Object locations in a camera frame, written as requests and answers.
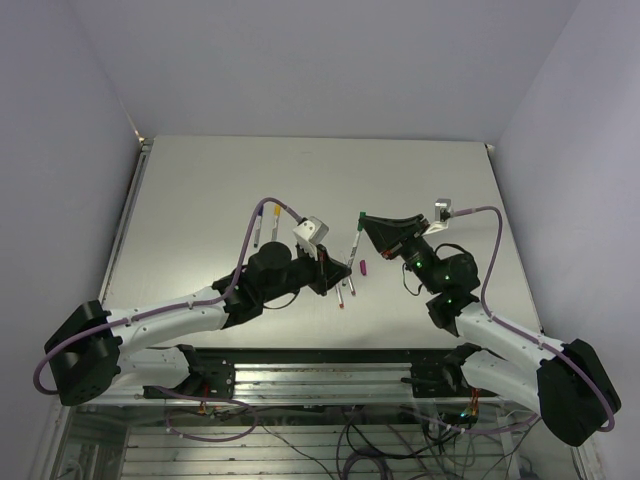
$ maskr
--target marker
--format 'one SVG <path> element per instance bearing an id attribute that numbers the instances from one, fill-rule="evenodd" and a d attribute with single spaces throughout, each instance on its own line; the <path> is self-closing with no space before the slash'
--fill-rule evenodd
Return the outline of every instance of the marker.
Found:
<path id="1" fill-rule="evenodd" d="M 364 217 L 367 213 L 366 212 L 360 212 L 360 218 Z M 356 251 L 358 250 L 358 244 L 360 243 L 360 235 L 362 234 L 362 225 L 360 225 L 360 222 L 358 222 L 358 231 L 356 232 L 356 238 L 353 241 L 353 246 L 351 247 L 351 253 L 349 254 L 349 261 L 347 262 L 347 267 L 351 268 L 353 266 L 353 261 L 356 258 Z M 349 281 L 349 279 L 351 279 L 351 277 L 348 277 L 342 280 L 342 286 L 345 286 L 347 284 L 347 282 Z"/>
<path id="2" fill-rule="evenodd" d="M 346 259 L 344 258 L 344 254 L 342 255 L 342 259 L 344 260 L 345 263 L 347 263 Z M 356 287 L 353 285 L 353 279 L 351 278 L 351 275 L 347 277 L 347 283 L 349 284 L 349 290 L 351 291 L 351 296 L 355 297 Z"/>
<path id="3" fill-rule="evenodd" d="M 338 305 L 340 308 L 344 308 L 344 300 L 342 299 L 342 292 L 340 291 L 339 283 L 336 283 L 336 294 L 338 295 Z"/>
<path id="4" fill-rule="evenodd" d="M 262 229 L 263 211 L 264 211 L 264 206 L 260 207 L 260 211 L 258 212 L 258 216 L 256 218 L 256 231 L 253 234 L 253 248 L 258 248 L 258 244 L 260 243 L 260 230 Z"/>
<path id="5" fill-rule="evenodd" d="M 276 205 L 273 209 L 273 230 L 271 230 L 271 241 L 275 242 L 278 238 L 278 221 L 280 220 L 280 205 Z"/>

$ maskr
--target black bracket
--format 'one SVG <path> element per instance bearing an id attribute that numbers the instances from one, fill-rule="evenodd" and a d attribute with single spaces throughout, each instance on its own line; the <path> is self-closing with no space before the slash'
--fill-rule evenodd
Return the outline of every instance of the black bracket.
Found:
<path id="1" fill-rule="evenodd" d="M 52 335 L 44 346 L 50 352 L 64 340 L 93 327 L 107 323 L 111 313 L 97 300 L 83 303 Z M 114 337 L 106 329 L 69 345 L 50 362 L 51 372 L 58 387 L 60 403 L 75 406 L 102 395 L 113 377 L 120 373 L 121 337 Z"/>
<path id="2" fill-rule="evenodd" d="M 189 377 L 172 390 L 194 397 L 232 398 L 236 383 L 235 366 L 222 356 L 203 359 L 190 345 L 178 345 L 189 363 Z M 144 398 L 172 398 L 153 387 L 144 387 Z"/>

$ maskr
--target wire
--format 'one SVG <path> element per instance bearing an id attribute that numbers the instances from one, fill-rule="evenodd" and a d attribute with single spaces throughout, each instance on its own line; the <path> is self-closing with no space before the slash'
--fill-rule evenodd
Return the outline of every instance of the wire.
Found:
<path id="1" fill-rule="evenodd" d="M 376 467 L 378 467 L 380 480 L 393 480 L 393 473 L 391 472 L 389 465 L 387 465 L 384 457 L 371 456 L 366 450 L 353 452 L 347 457 L 344 462 L 344 466 L 342 467 L 342 478 L 344 480 L 348 480 L 351 469 L 356 463 L 360 462 L 361 460 L 369 460 L 370 462 L 373 462 Z"/>
<path id="2" fill-rule="evenodd" d="M 240 400 L 233 400 L 232 398 L 192 397 L 191 395 L 182 395 L 181 393 L 176 393 L 165 387 L 154 386 L 153 388 L 160 391 L 161 393 L 164 393 L 165 395 L 168 395 L 173 398 L 179 398 L 181 400 L 192 400 L 194 402 L 206 401 L 206 402 L 213 402 L 213 403 L 228 403 L 231 405 L 237 405 L 239 407 L 246 408 L 250 412 L 251 416 L 253 417 L 253 424 L 242 433 L 238 433 L 237 435 L 232 435 L 230 437 L 225 437 L 225 438 L 208 438 L 208 437 L 198 437 L 197 435 L 191 435 L 189 433 L 183 433 L 173 428 L 173 426 L 171 425 L 172 412 L 169 411 L 165 416 L 165 425 L 167 426 L 167 433 L 177 435 L 180 438 L 187 438 L 189 440 L 195 440 L 198 442 L 208 442 L 208 443 L 231 442 L 232 440 L 238 440 L 240 438 L 243 438 L 249 435 L 251 432 L 253 432 L 256 429 L 256 427 L 260 422 L 260 416 L 258 415 L 256 408 L 253 405 L 249 405 L 248 403 L 241 402 Z"/>
<path id="3" fill-rule="evenodd" d="M 331 472 L 329 471 L 329 469 L 328 469 L 327 467 L 325 467 L 325 466 L 324 466 L 324 464 L 323 464 L 320 460 L 318 460 L 318 459 L 317 459 L 317 458 L 315 458 L 315 457 L 312 457 L 311 455 L 307 455 L 307 454 L 306 454 L 306 453 L 304 453 L 304 452 L 301 452 L 301 451 L 300 451 L 300 450 L 298 450 L 295 446 L 293 446 L 291 443 L 289 443 L 289 441 L 288 441 L 288 440 L 286 440 L 284 437 L 281 437 L 279 434 L 277 434 L 277 433 L 275 433 L 275 432 L 272 432 L 272 431 L 268 430 L 268 429 L 267 429 L 267 427 L 265 427 L 264 425 L 260 425 L 260 426 L 261 426 L 261 427 L 264 429 L 264 431 L 265 431 L 265 432 L 267 432 L 268 434 L 273 435 L 274 437 L 279 438 L 279 439 L 280 439 L 280 440 L 282 440 L 284 443 L 286 443 L 286 444 L 289 446 L 289 448 L 291 448 L 294 452 L 297 452 L 297 453 L 299 453 L 300 455 L 302 455 L 303 457 L 306 457 L 306 458 L 308 458 L 309 460 L 313 460 L 314 462 L 316 462 L 318 465 L 320 465 L 320 466 L 322 467 L 322 469 L 327 473 L 327 475 L 329 475 L 329 478 L 330 478 L 331 480 L 334 480 L 334 479 L 333 479 L 333 475 L 331 474 Z"/>
<path id="4" fill-rule="evenodd" d="M 464 248 L 462 248 L 460 245 L 458 245 L 457 243 L 441 243 L 440 245 L 438 245 L 435 249 L 435 251 L 433 253 L 435 253 L 436 255 L 438 254 L 438 250 L 440 250 L 442 247 L 449 247 L 449 248 L 454 248 L 462 253 L 466 253 L 469 254 L 470 253 L 465 250 Z"/>
<path id="5" fill-rule="evenodd" d="M 391 430 L 393 432 L 393 434 L 398 438 L 398 440 L 400 440 L 400 443 L 402 443 L 407 451 L 409 452 L 409 455 L 413 458 L 416 459 L 416 462 L 418 463 L 418 466 L 422 467 L 422 469 L 425 472 L 428 472 L 429 469 L 427 468 L 427 466 L 425 465 L 425 463 L 422 461 L 422 459 L 415 453 L 413 453 L 413 450 L 411 449 L 411 445 L 409 445 L 409 443 L 405 440 L 405 438 L 400 434 L 400 432 L 398 432 L 395 428 L 393 428 L 391 425 L 387 425 L 387 428 L 389 430 Z"/>
<path id="6" fill-rule="evenodd" d="M 456 456 L 456 440 L 458 439 L 460 435 L 456 435 L 455 437 L 453 437 L 453 457 L 455 458 Z M 450 461 L 453 463 L 453 473 L 456 473 L 456 467 L 458 465 L 460 465 L 458 462 L 456 462 L 453 458 L 449 457 L 449 455 L 447 455 L 447 450 L 444 447 L 444 445 L 442 446 L 442 454 Z"/>
<path id="7" fill-rule="evenodd" d="M 442 425 L 443 427 L 446 427 L 447 429 L 452 430 L 452 431 L 457 432 L 457 433 L 465 433 L 465 434 L 469 434 L 469 435 L 498 435 L 500 433 L 514 432 L 516 430 L 522 430 L 523 428 L 529 427 L 529 424 L 531 422 L 533 422 L 534 420 L 537 420 L 537 419 L 540 418 L 540 417 L 538 417 L 538 415 L 533 414 L 533 415 L 531 415 L 531 417 L 529 417 L 528 419 L 524 420 L 523 422 L 515 423 L 515 424 L 512 424 L 512 425 L 507 425 L 507 426 L 504 426 L 504 427 L 494 428 L 494 429 L 491 429 L 491 430 L 485 430 L 485 429 L 480 429 L 480 428 L 466 429 L 466 428 L 461 428 L 461 427 L 458 427 L 456 425 L 451 425 L 451 424 L 448 424 L 446 422 L 443 422 L 439 418 L 429 417 L 427 415 L 424 415 L 420 411 L 414 411 L 414 410 L 409 409 L 408 407 L 400 407 L 400 408 L 405 412 L 413 414 L 416 418 L 421 418 L 422 420 L 427 420 L 428 422 L 436 423 L 438 425 Z"/>
<path id="8" fill-rule="evenodd" d="M 40 380 L 40 375 L 42 374 L 42 370 L 44 369 L 44 367 L 58 353 L 60 353 L 62 350 L 64 350 L 69 345 L 71 345 L 71 344 L 73 344 L 75 342 L 78 342 L 78 341 L 83 340 L 83 339 L 85 339 L 87 337 L 95 335 L 96 333 L 100 333 L 100 332 L 103 332 L 103 331 L 108 330 L 108 329 L 113 329 L 115 327 L 119 327 L 120 325 L 125 325 L 127 323 L 132 323 L 132 322 L 144 320 L 145 318 L 149 318 L 149 317 L 152 317 L 154 315 L 159 315 L 161 313 L 172 312 L 174 310 L 181 310 L 181 309 L 184 309 L 184 308 L 216 305 L 216 304 L 222 302 L 223 300 L 225 300 L 227 297 L 229 297 L 229 295 L 231 295 L 231 293 L 234 291 L 236 285 L 238 284 L 238 280 L 240 279 L 240 273 L 242 271 L 242 263 L 244 262 L 244 258 L 247 255 L 247 250 L 249 249 L 249 242 L 251 241 L 251 234 L 253 232 L 253 225 L 254 225 L 254 223 L 256 221 L 256 218 L 258 217 L 258 214 L 260 213 L 260 209 L 263 208 L 265 203 L 269 203 L 269 202 L 275 203 L 276 205 L 280 205 L 289 215 L 291 215 L 294 218 L 294 220 L 297 223 L 300 223 L 302 221 L 302 217 L 300 215 L 298 215 L 291 207 L 285 205 L 280 200 L 278 200 L 276 198 L 273 198 L 273 197 L 266 197 L 266 198 L 263 198 L 262 200 L 260 200 L 258 202 L 258 204 L 256 205 L 256 208 L 253 210 L 253 213 L 251 214 L 251 219 L 249 220 L 249 225 L 247 227 L 247 231 L 246 231 L 245 236 L 244 236 L 244 241 L 242 242 L 242 248 L 240 249 L 240 256 L 238 257 L 238 264 L 236 265 L 236 268 L 234 270 L 233 277 L 231 279 L 231 283 L 229 284 L 229 286 L 227 287 L 227 289 L 224 291 L 224 293 L 222 295 L 220 295 L 219 297 L 214 298 L 212 300 L 197 300 L 195 302 L 192 302 L 191 305 L 186 303 L 186 302 L 174 303 L 174 304 L 171 304 L 171 305 L 165 305 L 163 307 L 159 307 L 159 308 L 155 308 L 155 309 L 152 309 L 152 310 L 148 310 L 146 312 L 138 313 L 136 315 L 131 316 L 131 318 L 123 318 L 123 319 L 116 320 L 116 321 L 113 321 L 113 322 L 105 323 L 103 325 L 99 325 L 97 327 L 90 328 L 88 330 L 85 330 L 83 332 L 80 332 L 80 333 L 78 333 L 76 335 L 73 335 L 73 336 L 67 338 L 66 340 L 60 342 L 58 345 L 53 347 L 49 352 L 47 352 L 47 354 L 44 356 L 44 358 L 42 360 L 40 360 L 40 362 L 36 366 L 35 371 L 33 372 L 33 385 L 35 386 L 36 390 L 38 390 L 38 392 L 40 392 L 40 393 L 42 393 L 44 395 L 57 395 L 58 394 L 58 390 L 51 390 L 51 389 L 45 388 L 42 385 L 42 382 Z"/>
<path id="9" fill-rule="evenodd" d="M 494 267 L 494 265 L 496 263 L 496 258 L 498 256 L 498 249 L 500 248 L 500 241 L 502 239 L 502 228 L 503 228 L 503 223 L 504 223 L 503 220 L 502 220 L 502 212 L 500 212 L 500 210 L 498 210 L 496 207 L 493 207 L 493 206 L 483 206 L 483 207 L 478 207 L 478 208 L 468 208 L 468 209 L 465 209 L 465 210 L 460 210 L 458 212 L 454 212 L 453 216 L 454 217 L 463 217 L 465 215 L 471 215 L 473 213 L 485 212 L 485 211 L 491 211 L 491 212 L 494 212 L 497 215 L 497 217 L 498 217 L 498 232 L 496 234 L 496 243 L 495 243 L 495 246 L 493 248 L 493 254 L 491 255 L 491 260 L 489 261 L 489 266 L 487 268 L 487 273 L 485 275 L 484 282 L 482 283 L 482 289 L 480 290 L 480 303 L 482 304 L 483 310 L 485 311 L 487 316 L 489 318 L 491 318 L 491 320 L 496 322 L 498 325 L 506 328 L 507 330 L 509 330 L 512 333 L 515 333 L 516 335 L 521 336 L 522 338 L 525 338 L 525 339 L 529 340 L 531 343 L 533 343 L 535 345 L 539 345 L 541 348 L 544 348 L 548 352 L 551 352 L 556 357 L 560 358 L 560 360 L 562 360 L 565 364 L 567 364 L 584 381 L 584 383 L 587 384 L 587 386 L 591 389 L 591 391 L 598 398 L 598 400 L 602 404 L 602 407 L 604 408 L 605 413 L 607 414 L 607 420 L 608 420 L 607 421 L 607 425 L 604 426 L 604 427 L 600 427 L 598 429 L 598 431 L 600 431 L 600 432 L 610 432 L 611 430 L 613 430 L 613 428 L 616 425 L 616 421 L 613 418 L 613 409 L 611 408 L 611 405 L 609 405 L 609 402 L 605 398 L 604 394 L 600 391 L 598 386 L 593 382 L 593 380 L 591 380 L 591 378 L 589 378 L 589 376 L 573 360 L 571 360 L 563 352 L 561 352 L 560 350 L 558 350 L 555 347 L 552 347 L 551 345 L 549 345 L 547 343 L 539 342 L 538 338 L 536 338 L 535 336 L 533 336 L 533 335 L 531 335 L 531 334 L 529 334 L 527 332 L 523 332 L 522 330 L 520 330 L 519 328 L 515 327 L 514 325 L 511 325 L 510 323 L 505 322 L 500 317 L 496 316 L 491 311 L 491 309 L 489 308 L 489 305 L 487 304 L 487 287 L 489 286 L 489 279 L 491 278 L 491 274 L 493 273 L 493 267 Z"/>
<path id="10" fill-rule="evenodd" d="M 518 449 L 520 448 L 520 445 L 522 445 L 522 442 L 524 442 L 524 439 L 527 438 L 527 436 L 529 435 L 529 433 L 531 433 L 531 430 L 533 430 L 533 427 L 535 427 L 539 422 L 540 422 L 540 418 L 538 418 L 533 425 L 531 425 L 531 427 L 529 427 L 529 429 L 524 432 L 524 435 L 522 435 L 522 438 L 520 439 L 520 441 L 518 441 L 518 443 L 516 444 L 515 447 L 513 447 L 513 450 L 511 450 L 509 453 L 505 453 L 504 455 L 502 455 L 497 461 L 496 463 L 494 463 L 489 470 L 487 470 L 485 472 L 485 474 L 482 476 L 482 478 L 480 480 L 484 480 L 485 478 L 487 478 L 487 475 L 489 475 L 489 473 L 491 473 L 491 471 L 496 468 L 498 466 L 498 464 L 504 460 L 507 457 L 510 457 L 509 459 L 509 464 L 507 465 L 507 474 L 509 473 L 509 468 L 511 468 L 511 460 L 513 459 L 513 454 L 516 453 L 518 451 Z"/>
<path id="11" fill-rule="evenodd" d="M 293 298 L 291 300 L 289 300 L 287 303 L 285 303 L 281 307 L 267 307 L 266 305 L 263 305 L 263 307 L 266 308 L 267 310 L 282 310 L 283 308 L 287 308 L 289 305 L 291 305 L 293 302 L 295 302 L 296 298 L 298 298 L 298 295 L 300 295 L 300 290 L 298 290 L 293 295 Z"/>
<path id="12" fill-rule="evenodd" d="M 351 443 L 351 440 L 349 438 L 349 429 L 350 428 L 353 428 L 356 432 L 358 432 L 358 435 L 360 435 L 362 440 L 364 440 L 364 442 L 367 444 L 367 446 L 371 449 L 372 453 L 370 454 L 370 456 L 386 457 L 386 458 L 389 458 L 391 460 L 406 460 L 408 458 L 416 458 L 416 456 L 418 456 L 420 453 L 422 453 L 422 452 L 424 452 L 425 450 L 428 449 L 428 447 L 423 447 L 423 448 L 421 448 L 419 450 L 415 450 L 415 451 L 409 450 L 409 454 L 408 455 L 398 455 L 398 454 L 395 454 L 395 453 L 383 452 L 382 450 L 377 448 L 375 445 L 373 445 L 373 443 L 371 443 L 369 441 L 369 439 L 364 435 L 364 433 L 362 433 L 362 431 L 360 431 L 360 429 L 356 425 L 351 423 L 351 424 L 349 424 L 347 426 L 347 429 L 345 431 L 345 436 L 346 436 L 346 439 L 347 439 L 347 444 L 349 445 L 349 447 L 351 447 L 351 450 L 353 450 L 354 452 L 358 452 L 359 449 L 354 447 L 353 444 Z"/>
<path id="13" fill-rule="evenodd" d="M 464 478 L 464 472 L 467 470 L 467 468 L 471 468 L 476 464 L 476 446 L 473 444 L 473 441 L 476 439 L 475 436 L 469 437 L 469 443 L 467 444 L 467 451 L 465 453 L 465 457 L 464 457 L 464 465 L 462 465 L 462 473 L 460 474 L 460 476 L 462 478 Z M 471 457 L 471 462 L 467 463 L 467 459 L 469 458 L 469 450 L 471 450 L 473 452 L 473 456 Z"/>
<path id="14" fill-rule="evenodd" d="M 491 440 L 493 443 L 497 443 L 498 445 L 502 445 L 502 442 L 500 440 L 491 437 L 491 435 L 483 435 L 483 436 L 486 437 L 487 440 Z M 527 462 L 529 464 L 529 473 L 535 473 L 533 471 L 533 462 L 531 461 L 531 459 L 529 457 L 525 457 L 524 455 L 520 455 L 520 458 L 523 459 L 525 462 Z"/>
<path id="15" fill-rule="evenodd" d="M 417 297 L 418 295 L 420 295 L 420 291 L 422 290 L 422 283 L 418 286 L 418 293 L 414 293 L 412 292 L 409 287 L 407 286 L 407 277 L 406 277 L 406 271 L 409 270 L 409 267 L 407 267 L 406 263 L 402 264 L 402 285 L 404 285 L 404 288 L 407 292 L 409 292 L 411 295 L 413 295 L 414 297 Z"/>
<path id="16" fill-rule="evenodd" d="M 443 473 L 429 473 L 429 472 L 425 472 L 425 473 L 420 473 L 418 475 L 416 475 L 415 477 L 411 477 L 407 480 L 418 480 L 419 478 L 424 478 L 424 477 L 429 477 L 429 476 L 438 476 L 438 477 L 446 477 L 446 478 L 454 478 L 456 480 L 464 480 L 463 477 L 456 475 L 455 473 L 451 473 L 451 472 L 443 472 Z"/>
<path id="17" fill-rule="evenodd" d="M 346 480 L 346 477 L 342 476 L 342 471 L 340 469 L 340 447 L 342 446 L 342 438 L 344 437 L 345 432 L 349 429 L 349 425 L 351 425 L 355 421 L 356 416 L 359 414 L 360 412 L 357 411 L 354 415 L 351 416 L 349 420 L 347 420 L 347 423 L 345 423 L 344 428 L 338 436 L 338 441 L 336 442 L 336 472 L 338 473 L 338 478 L 340 480 Z"/>
<path id="18" fill-rule="evenodd" d="M 507 418 L 509 418 L 511 415 L 513 415 L 515 413 L 528 413 L 528 414 L 531 414 L 533 412 L 531 410 L 511 410 L 509 413 L 507 413 L 504 416 L 504 419 L 506 420 Z"/>
<path id="19" fill-rule="evenodd" d="M 442 459 L 440 458 L 439 455 L 436 455 L 436 452 L 433 450 L 433 447 L 431 446 L 431 444 L 429 442 L 427 443 L 427 448 L 429 449 L 429 451 L 431 452 L 431 455 L 433 455 L 434 460 L 436 461 L 436 463 L 438 464 L 438 467 L 440 467 L 440 470 L 442 470 L 442 473 L 449 478 L 452 474 L 451 472 L 448 472 L 447 469 L 444 466 L 444 463 L 442 463 Z"/>

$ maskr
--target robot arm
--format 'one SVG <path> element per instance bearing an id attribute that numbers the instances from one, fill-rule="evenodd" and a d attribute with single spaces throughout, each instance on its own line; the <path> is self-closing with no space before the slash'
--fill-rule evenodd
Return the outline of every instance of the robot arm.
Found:
<path id="1" fill-rule="evenodd" d="M 326 295 L 351 274 L 320 244 L 327 231 L 314 217 L 301 219 L 294 229 L 297 258 L 286 245 L 269 242 L 249 257 L 235 283 L 236 271 L 210 287 L 148 307 L 107 311 L 97 300 L 81 305 L 45 345 L 57 392 L 44 393 L 58 393 L 63 405 L 73 406 L 111 386 L 159 385 L 191 394 L 214 383 L 214 374 L 191 347 L 149 347 L 245 323 L 261 315 L 265 303 L 303 287 Z M 39 370 L 34 381 L 38 387 Z"/>
<path id="2" fill-rule="evenodd" d="M 438 213 L 444 221 L 451 216 L 446 209 Z M 438 229 L 422 215 L 402 220 L 365 216 L 359 222 L 384 258 L 402 257 L 405 268 L 436 295 L 427 303 L 434 324 L 468 342 L 445 360 L 444 376 L 452 388 L 480 388 L 512 399 L 539 414 L 572 446 L 581 445 L 607 419 L 611 422 L 620 399 L 589 344 L 567 344 L 488 311 L 472 293 L 480 286 L 473 255 L 449 245 L 460 253 L 438 257 L 424 239 Z"/>

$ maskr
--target white wall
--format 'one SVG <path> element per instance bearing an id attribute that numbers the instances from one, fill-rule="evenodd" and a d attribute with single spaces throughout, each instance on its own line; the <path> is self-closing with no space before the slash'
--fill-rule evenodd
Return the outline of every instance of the white wall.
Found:
<path id="1" fill-rule="evenodd" d="M 31 373 L 95 297 L 138 149 L 64 1 L 0 7 L 0 476 L 24 479 L 50 398 Z"/>
<path id="2" fill-rule="evenodd" d="M 582 0 L 497 148 L 541 320 L 591 342 L 622 397 L 608 478 L 640 478 L 640 2 Z"/>
<path id="3" fill-rule="evenodd" d="M 73 0 L 143 136 L 495 143 L 578 0 Z"/>

